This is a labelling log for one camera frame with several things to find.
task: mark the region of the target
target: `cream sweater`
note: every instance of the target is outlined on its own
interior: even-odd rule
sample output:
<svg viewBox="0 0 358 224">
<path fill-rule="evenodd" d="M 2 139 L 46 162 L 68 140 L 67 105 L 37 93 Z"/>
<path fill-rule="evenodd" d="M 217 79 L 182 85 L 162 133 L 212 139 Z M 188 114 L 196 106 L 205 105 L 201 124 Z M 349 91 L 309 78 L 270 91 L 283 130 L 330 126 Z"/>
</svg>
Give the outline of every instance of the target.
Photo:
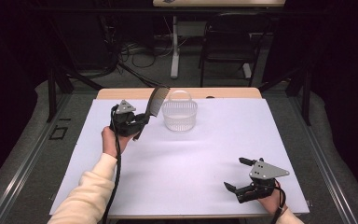
<svg viewBox="0 0 358 224">
<path fill-rule="evenodd" d="M 112 178 L 116 163 L 116 158 L 103 153 L 92 171 L 81 176 L 79 186 L 60 204 L 48 224 L 96 224 L 100 221 L 115 186 Z M 277 221 L 277 224 L 300 223 L 303 222 L 290 209 Z"/>
</svg>

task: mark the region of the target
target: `black cable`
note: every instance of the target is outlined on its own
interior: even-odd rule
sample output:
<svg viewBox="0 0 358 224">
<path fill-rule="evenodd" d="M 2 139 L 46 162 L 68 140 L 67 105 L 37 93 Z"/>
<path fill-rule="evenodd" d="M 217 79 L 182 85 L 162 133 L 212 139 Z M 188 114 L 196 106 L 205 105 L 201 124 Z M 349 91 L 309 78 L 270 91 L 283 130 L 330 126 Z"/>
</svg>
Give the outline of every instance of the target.
<svg viewBox="0 0 358 224">
<path fill-rule="evenodd" d="M 125 69 L 126 71 L 130 72 L 132 75 L 136 76 L 139 80 L 141 80 L 148 87 L 156 87 L 156 86 L 162 85 L 161 83 L 159 83 L 151 78 L 145 77 L 145 76 L 133 71 L 128 66 L 126 66 L 124 63 L 118 63 L 118 65 L 120 67 L 122 67 L 123 69 Z"/>
<path fill-rule="evenodd" d="M 279 216 L 281 215 L 283 207 L 286 204 L 286 194 L 284 193 L 283 189 L 281 189 L 280 187 L 274 187 L 274 188 L 280 192 L 280 205 L 275 211 L 275 215 L 274 218 L 271 220 L 271 224 L 275 224 L 277 222 Z"/>
<path fill-rule="evenodd" d="M 121 148 L 120 148 L 120 142 L 118 141 L 118 133 L 117 130 L 115 128 L 115 125 L 113 124 L 113 116 L 116 113 L 116 109 L 113 110 L 112 108 L 112 113 L 111 113 L 111 123 L 110 123 L 110 127 L 112 127 L 112 131 L 115 134 L 115 139 L 116 139 L 116 151 L 117 151 L 117 171 L 116 171 L 116 178 L 115 178 L 115 187 L 112 190 L 112 195 L 110 196 L 109 202 L 106 205 L 105 211 L 103 213 L 103 224 L 107 223 L 107 216 L 109 214 L 109 210 L 110 210 L 110 206 L 112 205 L 113 200 L 115 199 L 116 196 L 116 192 L 117 192 L 117 187 L 118 187 L 118 182 L 120 180 L 120 171 L 121 171 Z"/>
</svg>

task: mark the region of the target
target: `transparent basket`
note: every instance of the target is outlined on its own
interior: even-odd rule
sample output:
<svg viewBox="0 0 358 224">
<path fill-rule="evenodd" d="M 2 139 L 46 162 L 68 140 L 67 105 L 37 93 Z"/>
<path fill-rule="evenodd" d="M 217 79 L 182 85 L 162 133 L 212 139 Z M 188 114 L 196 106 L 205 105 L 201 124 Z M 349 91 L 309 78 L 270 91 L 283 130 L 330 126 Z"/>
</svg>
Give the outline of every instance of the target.
<svg viewBox="0 0 358 224">
<path fill-rule="evenodd" d="M 176 94 L 184 93 L 187 98 L 173 99 Z M 197 116 L 197 103 L 191 98 L 187 91 L 174 91 L 170 94 L 168 101 L 162 105 L 164 123 L 168 129 L 176 132 L 185 132 L 194 127 Z"/>
</svg>

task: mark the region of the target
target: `dark background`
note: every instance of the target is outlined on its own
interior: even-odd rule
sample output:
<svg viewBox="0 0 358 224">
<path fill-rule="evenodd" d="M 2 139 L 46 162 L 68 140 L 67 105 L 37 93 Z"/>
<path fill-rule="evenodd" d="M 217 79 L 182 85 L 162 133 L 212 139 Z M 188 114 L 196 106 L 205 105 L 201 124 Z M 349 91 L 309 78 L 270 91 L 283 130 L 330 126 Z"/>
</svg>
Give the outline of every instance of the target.
<svg viewBox="0 0 358 224">
<path fill-rule="evenodd" d="M 117 3 L 124 4 L 123 7 L 151 7 L 152 1 Z M 285 7 L 321 9 L 330 3 L 287 0 Z M 67 26 L 65 28 L 64 21 L 80 19 L 60 17 L 55 20 L 62 21 L 58 22 L 62 35 L 51 32 L 50 28 L 45 27 L 46 23 L 41 22 L 40 26 L 47 28 L 48 42 L 57 59 L 77 69 L 98 69 L 111 63 L 109 48 L 103 44 L 103 32 L 94 32 L 97 35 L 93 36 L 84 32 L 77 33 L 80 28 L 100 29 L 98 20 L 82 19 L 83 22 L 79 23 L 82 25 L 75 30 L 68 30 Z M 127 30 L 123 30 L 123 34 L 130 33 L 131 28 L 136 28 L 136 25 L 141 23 L 140 20 L 144 32 L 133 33 L 131 38 L 143 36 L 145 38 L 140 42 L 153 45 L 150 36 L 153 30 L 156 30 L 155 18 L 142 20 L 135 17 L 132 21 L 126 21 L 123 27 Z M 272 80 L 300 63 L 304 54 L 309 52 L 313 38 L 323 24 L 324 21 L 281 20 L 268 56 L 264 80 Z M 48 62 L 40 54 L 38 43 L 29 28 L 27 17 L 15 1 L 0 0 L 0 167 L 32 116 L 37 100 L 34 88 L 47 79 Z M 333 38 L 313 70 L 312 90 L 324 99 L 337 151 L 358 180 L 358 1 L 352 4 L 351 13 L 343 15 L 342 21 L 335 28 Z M 64 36 L 70 47 L 61 42 Z M 85 39 L 95 42 L 95 51 L 82 47 L 86 43 Z M 76 51 L 77 57 L 74 60 L 71 54 Z M 87 55 L 93 53 L 99 57 L 87 58 Z"/>
</svg>

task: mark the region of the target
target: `white table surface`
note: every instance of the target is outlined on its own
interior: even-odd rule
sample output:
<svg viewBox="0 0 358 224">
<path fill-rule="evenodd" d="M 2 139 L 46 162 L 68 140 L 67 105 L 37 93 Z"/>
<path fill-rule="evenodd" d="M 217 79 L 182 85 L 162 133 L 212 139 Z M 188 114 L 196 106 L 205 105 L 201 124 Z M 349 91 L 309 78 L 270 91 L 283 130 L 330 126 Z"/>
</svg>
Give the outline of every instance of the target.
<svg viewBox="0 0 358 224">
<path fill-rule="evenodd" d="M 196 126 L 186 133 L 169 131 L 162 112 L 151 117 L 137 142 L 122 156 L 117 195 L 111 218 L 252 217 L 267 212 L 257 202 L 238 203 L 223 182 L 237 188 L 252 181 L 252 167 L 239 157 L 281 167 L 279 177 L 294 213 L 309 212 L 282 139 L 264 99 L 196 99 Z M 110 122 L 110 109 L 119 100 L 94 100 L 79 136 L 52 214 L 90 170 L 102 152 L 101 130 Z M 128 100 L 144 113 L 146 100 Z"/>
</svg>

